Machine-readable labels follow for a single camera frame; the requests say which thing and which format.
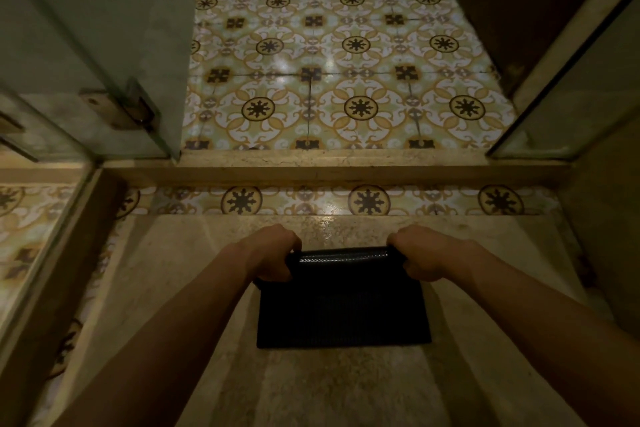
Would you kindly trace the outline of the person's right forearm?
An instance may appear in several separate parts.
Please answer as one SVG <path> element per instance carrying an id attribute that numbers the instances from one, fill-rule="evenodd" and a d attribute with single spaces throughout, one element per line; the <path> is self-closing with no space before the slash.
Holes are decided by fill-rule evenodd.
<path id="1" fill-rule="evenodd" d="M 499 325 L 590 427 L 640 427 L 640 340 L 463 241 L 447 277 Z"/>

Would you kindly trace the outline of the stone shower threshold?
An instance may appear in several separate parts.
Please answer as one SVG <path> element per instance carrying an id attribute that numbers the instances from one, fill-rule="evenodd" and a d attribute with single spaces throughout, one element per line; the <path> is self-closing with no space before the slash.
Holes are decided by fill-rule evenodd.
<path id="1" fill-rule="evenodd" d="M 129 185 L 550 185 L 572 171 L 567 162 L 498 160 L 479 149 L 286 149 L 185 151 L 166 159 L 109 160 L 102 168 Z"/>

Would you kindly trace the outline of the black rubber mat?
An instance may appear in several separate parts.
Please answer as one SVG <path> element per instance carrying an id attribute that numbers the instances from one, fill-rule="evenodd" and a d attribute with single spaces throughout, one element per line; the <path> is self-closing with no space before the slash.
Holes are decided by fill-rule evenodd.
<path id="1" fill-rule="evenodd" d="M 294 252 L 289 282 L 260 290 L 262 350 L 412 346 L 432 342 L 418 280 L 390 246 Z"/>

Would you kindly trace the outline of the fixed glass shower panel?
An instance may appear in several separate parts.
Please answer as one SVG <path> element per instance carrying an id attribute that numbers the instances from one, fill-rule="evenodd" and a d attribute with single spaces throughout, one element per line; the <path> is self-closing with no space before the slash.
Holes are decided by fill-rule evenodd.
<path id="1" fill-rule="evenodd" d="M 640 131 L 640 0 L 621 0 L 488 151 L 495 160 L 572 162 Z"/>

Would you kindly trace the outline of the person's left forearm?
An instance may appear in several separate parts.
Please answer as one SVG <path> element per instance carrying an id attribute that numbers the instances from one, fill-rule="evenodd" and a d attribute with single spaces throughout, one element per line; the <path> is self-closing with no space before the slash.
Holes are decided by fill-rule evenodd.
<path id="1" fill-rule="evenodd" d="M 87 384 L 52 427 L 175 427 L 260 253 L 226 246 Z"/>

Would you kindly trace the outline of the person's right hand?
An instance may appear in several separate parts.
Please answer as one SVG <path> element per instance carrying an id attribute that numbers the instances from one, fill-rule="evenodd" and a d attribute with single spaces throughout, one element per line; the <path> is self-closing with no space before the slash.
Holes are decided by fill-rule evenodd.
<path id="1" fill-rule="evenodd" d="M 409 234 L 415 246 L 414 279 L 435 282 L 442 278 L 458 282 L 468 272 L 476 243 L 458 239 L 420 225 L 409 225 L 391 234 Z"/>

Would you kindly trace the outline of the glass shower door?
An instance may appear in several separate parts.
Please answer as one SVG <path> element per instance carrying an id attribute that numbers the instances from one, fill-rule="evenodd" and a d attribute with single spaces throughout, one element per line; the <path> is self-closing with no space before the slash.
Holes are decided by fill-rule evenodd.
<path id="1" fill-rule="evenodd" d="M 0 144 L 33 162 L 180 156 L 195 0 L 0 0 Z M 83 89 L 156 114 L 110 128 Z"/>

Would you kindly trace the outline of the brass door hinge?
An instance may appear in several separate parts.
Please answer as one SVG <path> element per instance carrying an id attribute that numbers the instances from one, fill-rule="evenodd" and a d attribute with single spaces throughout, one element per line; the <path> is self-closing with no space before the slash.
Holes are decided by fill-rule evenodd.
<path id="1" fill-rule="evenodd" d="M 118 131 L 141 130 L 153 125 L 155 112 L 142 98 L 120 101 L 108 91 L 83 89 L 79 98 L 110 128 Z"/>

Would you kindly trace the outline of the person's left hand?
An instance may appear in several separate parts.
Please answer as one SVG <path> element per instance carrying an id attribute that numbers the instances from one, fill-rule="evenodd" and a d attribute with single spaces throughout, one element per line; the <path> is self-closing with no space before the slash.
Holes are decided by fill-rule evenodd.
<path id="1" fill-rule="evenodd" d="M 243 271 L 245 280 L 260 279 L 267 282 L 284 283 L 292 278 L 273 278 L 274 229 L 286 229 L 280 224 L 263 227 L 232 245 Z"/>

